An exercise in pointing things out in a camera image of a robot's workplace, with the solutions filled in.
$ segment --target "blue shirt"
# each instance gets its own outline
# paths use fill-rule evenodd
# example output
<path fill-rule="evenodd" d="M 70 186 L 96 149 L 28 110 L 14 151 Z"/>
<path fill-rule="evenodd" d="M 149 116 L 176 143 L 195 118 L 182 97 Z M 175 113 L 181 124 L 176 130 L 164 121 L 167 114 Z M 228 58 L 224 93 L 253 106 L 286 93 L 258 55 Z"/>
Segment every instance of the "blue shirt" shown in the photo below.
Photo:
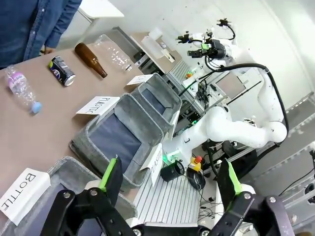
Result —
<path fill-rule="evenodd" d="M 0 8 L 0 67 L 56 48 L 82 0 L 3 0 Z"/>

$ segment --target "soda can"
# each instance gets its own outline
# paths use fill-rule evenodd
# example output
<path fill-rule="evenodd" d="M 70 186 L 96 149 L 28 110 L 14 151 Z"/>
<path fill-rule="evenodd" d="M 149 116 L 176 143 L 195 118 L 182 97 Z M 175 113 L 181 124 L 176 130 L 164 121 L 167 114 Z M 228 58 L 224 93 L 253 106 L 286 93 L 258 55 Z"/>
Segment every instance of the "soda can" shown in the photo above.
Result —
<path fill-rule="evenodd" d="M 62 85 L 69 86 L 74 82 L 75 74 L 60 56 L 52 58 L 49 63 L 49 69 Z"/>

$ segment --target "can lid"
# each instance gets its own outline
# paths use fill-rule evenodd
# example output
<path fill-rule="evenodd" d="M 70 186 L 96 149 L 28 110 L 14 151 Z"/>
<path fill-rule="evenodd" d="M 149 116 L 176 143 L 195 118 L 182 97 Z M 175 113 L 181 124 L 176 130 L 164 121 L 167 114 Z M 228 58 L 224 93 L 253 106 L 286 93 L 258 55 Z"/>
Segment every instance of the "can lid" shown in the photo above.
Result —
<path fill-rule="evenodd" d="M 70 86 L 74 82 L 75 75 L 71 75 L 64 83 L 64 86 Z"/>
<path fill-rule="evenodd" d="M 42 105 L 40 102 L 35 102 L 32 107 L 31 107 L 31 111 L 34 113 L 34 114 L 37 114 L 40 112 L 42 108 Z"/>

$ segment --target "black cylinder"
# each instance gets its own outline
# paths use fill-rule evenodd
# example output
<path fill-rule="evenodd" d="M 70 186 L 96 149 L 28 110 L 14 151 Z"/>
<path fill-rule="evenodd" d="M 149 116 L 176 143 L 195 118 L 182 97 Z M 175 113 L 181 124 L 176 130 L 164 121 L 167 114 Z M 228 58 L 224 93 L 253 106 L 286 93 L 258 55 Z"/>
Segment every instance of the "black cylinder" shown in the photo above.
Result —
<path fill-rule="evenodd" d="M 184 166 L 179 161 L 175 161 L 169 166 L 165 166 L 161 169 L 161 177 L 164 181 L 169 182 L 185 173 Z"/>

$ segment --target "pink bottle label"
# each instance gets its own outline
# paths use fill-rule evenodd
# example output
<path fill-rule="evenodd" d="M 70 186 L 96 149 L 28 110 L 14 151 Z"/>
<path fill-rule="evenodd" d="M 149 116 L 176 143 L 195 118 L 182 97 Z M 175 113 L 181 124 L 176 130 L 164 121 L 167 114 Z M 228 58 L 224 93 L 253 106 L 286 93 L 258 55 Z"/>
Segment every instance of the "pink bottle label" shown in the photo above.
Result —
<path fill-rule="evenodd" d="M 25 76 L 22 73 L 14 73 L 11 79 L 8 80 L 10 89 L 13 91 L 13 87 L 18 84 L 22 79 L 25 79 Z"/>

